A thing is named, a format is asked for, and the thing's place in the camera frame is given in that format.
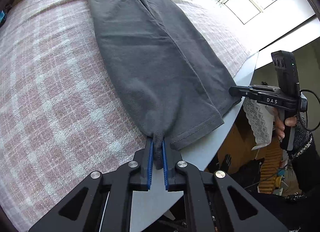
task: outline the human hand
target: human hand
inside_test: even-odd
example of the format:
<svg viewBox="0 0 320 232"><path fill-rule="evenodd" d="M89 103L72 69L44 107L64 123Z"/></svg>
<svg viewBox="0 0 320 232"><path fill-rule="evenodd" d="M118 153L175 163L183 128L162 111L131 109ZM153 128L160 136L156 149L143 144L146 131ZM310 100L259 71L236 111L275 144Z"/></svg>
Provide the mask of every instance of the human hand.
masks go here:
<svg viewBox="0 0 320 232"><path fill-rule="evenodd" d="M278 136L278 139L281 140L281 139L284 138L285 125L286 126L290 126L290 127L296 126L297 117L296 116L289 117L283 123L283 121L281 121L281 119L279 117L278 109L273 108L272 111L273 111L273 115L275 116L275 129L276 129L275 132L276 132L276 134Z"/></svg>

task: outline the bed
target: bed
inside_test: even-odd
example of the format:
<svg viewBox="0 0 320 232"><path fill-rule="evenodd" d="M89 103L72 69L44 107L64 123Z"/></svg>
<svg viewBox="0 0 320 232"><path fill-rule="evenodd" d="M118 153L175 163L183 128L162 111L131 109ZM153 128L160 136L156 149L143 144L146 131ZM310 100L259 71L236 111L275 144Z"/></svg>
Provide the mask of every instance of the bed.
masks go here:
<svg viewBox="0 0 320 232"><path fill-rule="evenodd" d="M250 82L252 51L227 8L215 0L173 1L230 74ZM0 50L0 205L26 231L88 173L113 171L131 160L145 137L104 69L86 0L22 1L0 29ZM226 134L239 107L226 115ZM205 139L203 144L212 142ZM167 198L168 205L177 197ZM131 231L142 230L166 207L148 221L132 219L140 224Z"/></svg>

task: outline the metal screw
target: metal screw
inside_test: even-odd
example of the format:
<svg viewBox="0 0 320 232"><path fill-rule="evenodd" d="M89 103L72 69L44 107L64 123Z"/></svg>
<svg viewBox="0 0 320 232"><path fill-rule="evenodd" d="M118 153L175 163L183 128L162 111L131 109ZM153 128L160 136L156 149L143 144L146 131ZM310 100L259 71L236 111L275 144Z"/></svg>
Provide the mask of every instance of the metal screw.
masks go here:
<svg viewBox="0 0 320 232"><path fill-rule="evenodd" d="M226 173L224 171L216 171L216 176L221 179L226 176Z"/></svg>
<svg viewBox="0 0 320 232"><path fill-rule="evenodd" d="M90 177L91 177L92 179L97 179L97 178L100 177L100 172L98 172L98 171L93 171L93 172L91 172Z"/></svg>
<svg viewBox="0 0 320 232"><path fill-rule="evenodd" d="M179 167L183 168L183 167L186 167L186 166L188 165L188 163L185 162L185 161L179 161L179 162L177 163L177 165L178 165Z"/></svg>
<svg viewBox="0 0 320 232"><path fill-rule="evenodd" d="M137 167L138 166L138 163L136 161L131 161L128 163L129 167L130 168L134 168L134 167Z"/></svg>

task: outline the white lace cloth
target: white lace cloth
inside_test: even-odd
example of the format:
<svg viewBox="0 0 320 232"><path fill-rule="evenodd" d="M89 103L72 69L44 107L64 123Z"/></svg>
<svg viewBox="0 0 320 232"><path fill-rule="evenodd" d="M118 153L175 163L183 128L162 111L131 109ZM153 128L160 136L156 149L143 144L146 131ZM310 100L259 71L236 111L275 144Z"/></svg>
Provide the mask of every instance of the white lace cloth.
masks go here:
<svg viewBox="0 0 320 232"><path fill-rule="evenodd" d="M256 100L245 98L243 109L257 143L252 150L269 145L271 143L274 121L274 116L270 113L270 107L259 104Z"/></svg>

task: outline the person's arm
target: person's arm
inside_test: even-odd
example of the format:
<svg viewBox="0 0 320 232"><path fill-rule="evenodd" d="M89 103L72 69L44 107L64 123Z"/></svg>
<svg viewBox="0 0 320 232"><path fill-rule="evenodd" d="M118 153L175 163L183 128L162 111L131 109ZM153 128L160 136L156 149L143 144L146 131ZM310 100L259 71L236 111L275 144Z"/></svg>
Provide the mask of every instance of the person's arm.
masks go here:
<svg viewBox="0 0 320 232"><path fill-rule="evenodd" d="M297 117L290 117L285 120L287 126L295 126L293 150L287 151L292 159L293 170L296 174L299 188L308 192L315 186L320 185L320 157L316 151L314 138L311 132L306 131ZM280 120L278 112L275 111L275 127L278 138L284 137L284 123Z"/></svg>

